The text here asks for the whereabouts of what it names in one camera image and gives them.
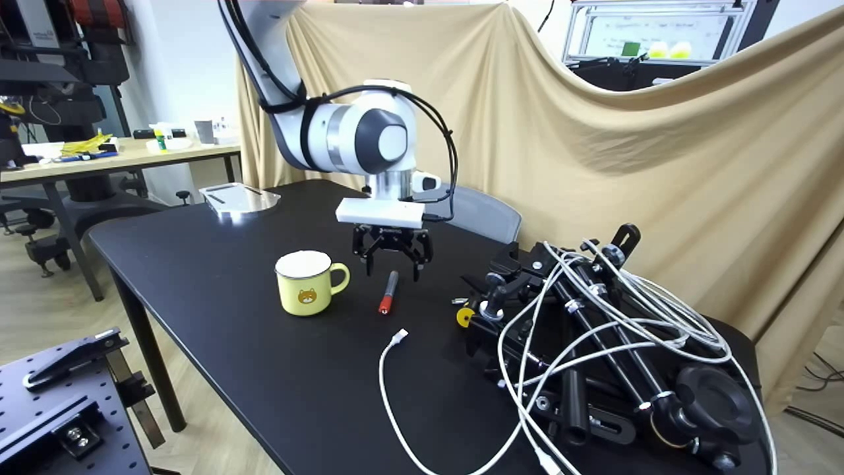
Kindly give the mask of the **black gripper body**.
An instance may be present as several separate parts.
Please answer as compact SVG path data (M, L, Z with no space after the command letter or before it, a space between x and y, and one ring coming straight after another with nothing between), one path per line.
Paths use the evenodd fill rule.
M355 252L373 255L377 248L403 251L411 259L430 259L434 255L434 243L426 228L356 224L355 227Z

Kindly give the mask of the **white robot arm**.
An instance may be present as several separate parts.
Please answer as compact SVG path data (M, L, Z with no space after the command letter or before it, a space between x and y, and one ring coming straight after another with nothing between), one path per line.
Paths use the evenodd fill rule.
M418 170L414 95L397 82L369 79L336 95L310 95L282 37L305 0L217 0L232 44L276 123L282 158L306 170L366 179L364 194L344 197L336 219L355 227L355 252L364 269L377 251L397 251L419 277L434 259L426 205L414 193L436 182Z

